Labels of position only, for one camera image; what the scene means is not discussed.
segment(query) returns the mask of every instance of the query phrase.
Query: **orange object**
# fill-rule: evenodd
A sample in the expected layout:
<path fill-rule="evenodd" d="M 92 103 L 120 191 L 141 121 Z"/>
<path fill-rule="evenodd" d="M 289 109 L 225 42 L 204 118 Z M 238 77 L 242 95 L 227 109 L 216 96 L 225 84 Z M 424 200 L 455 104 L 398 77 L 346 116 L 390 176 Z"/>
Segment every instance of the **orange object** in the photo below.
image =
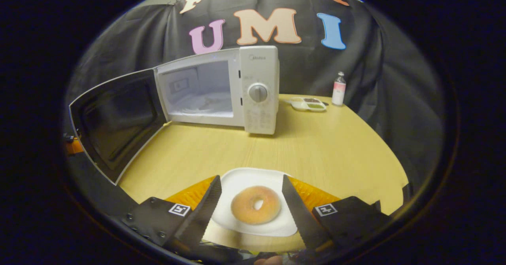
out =
<path fill-rule="evenodd" d="M 204 197 L 204 194 L 206 194 L 206 191 L 209 189 L 209 186 L 211 185 L 211 182 L 213 182 L 215 177 L 216 175 L 207 178 L 206 180 L 202 180 L 197 184 L 194 184 L 174 195 L 171 195 L 165 200 L 172 203 L 190 206 L 192 210 L 195 210 L 197 205 Z"/>
<path fill-rule="evenodd" d="M 302 202 L 304 202 L 304 205 L 307 207 L 308 211 L 311 214 L 313 214 L 312 211 L 314 207 L 330 204 L 332 202 L 340 200 L 340 198 L 336 197 L 335 195 L 331 195 L 293 177 L 288 176 L 288 179 L 297 191 L 300 198 L 302 198 Z"/>
<path fill-rule="evenodd" d="M 76 153 L 82 153 L 84 151 L 83 146 L 81 146 L 81 143 L 79 142 L 77 137 L 74 137 L 74 141 L 72 141 L 70 143 L 67 142 L 66 147 L 67 147 L 67 153 L 69 155 L 74 155 Z"/>

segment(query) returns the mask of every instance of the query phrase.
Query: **microwave dial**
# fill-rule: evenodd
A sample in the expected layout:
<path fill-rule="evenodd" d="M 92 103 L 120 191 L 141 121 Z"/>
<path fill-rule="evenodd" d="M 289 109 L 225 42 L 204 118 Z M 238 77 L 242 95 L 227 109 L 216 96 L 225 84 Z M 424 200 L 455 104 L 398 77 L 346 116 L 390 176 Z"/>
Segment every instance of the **microwave dial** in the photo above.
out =
<path fill-rule="evenodd" d="M 267 88 L 259 83 L 253 84 L 249 87 L 248 94 L 253 101 L 260 103 L 267 99 Z"/>

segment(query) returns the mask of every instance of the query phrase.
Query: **microwave brand logo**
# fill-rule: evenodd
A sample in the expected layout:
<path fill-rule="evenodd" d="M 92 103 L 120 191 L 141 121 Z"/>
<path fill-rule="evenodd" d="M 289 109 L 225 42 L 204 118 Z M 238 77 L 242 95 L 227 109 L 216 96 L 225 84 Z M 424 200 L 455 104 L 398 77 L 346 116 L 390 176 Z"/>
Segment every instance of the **microwave brand logo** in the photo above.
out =
<path fill-rule="evenodd" d="M 250 60 L 265 60 L 265 56 L 255 56 L 253 54 L 249 55 Z"/>

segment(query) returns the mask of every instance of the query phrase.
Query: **microwave control panel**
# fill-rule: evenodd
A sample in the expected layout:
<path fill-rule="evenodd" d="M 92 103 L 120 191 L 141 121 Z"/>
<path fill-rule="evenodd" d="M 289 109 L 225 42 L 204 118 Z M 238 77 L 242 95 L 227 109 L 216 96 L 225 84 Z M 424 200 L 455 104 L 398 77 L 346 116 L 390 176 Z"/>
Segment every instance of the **microwave control panel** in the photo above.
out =
<path fill-rule="evenodd" d="M 277 47 L 241 47 L 239 53 L 244 130 L 274 134 L 279 104 Z"/>

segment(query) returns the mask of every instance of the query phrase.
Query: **open microwave door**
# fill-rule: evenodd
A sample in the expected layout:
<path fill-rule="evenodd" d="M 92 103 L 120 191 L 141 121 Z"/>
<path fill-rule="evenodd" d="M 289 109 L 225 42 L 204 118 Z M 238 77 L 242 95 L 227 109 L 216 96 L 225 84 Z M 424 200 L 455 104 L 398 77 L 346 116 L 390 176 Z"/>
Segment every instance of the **open microwave door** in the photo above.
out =
<path fill-rule="evenodd" d="M 115 185 L 166 123 L 153 69 L 102 83 L 75 99 L 69 111 L 86 155 Z"/>
<path fill-rule="evenodd" d="M 244 126 L 238 48 L 178 59 L 155 72 L 168 121 Z"/>

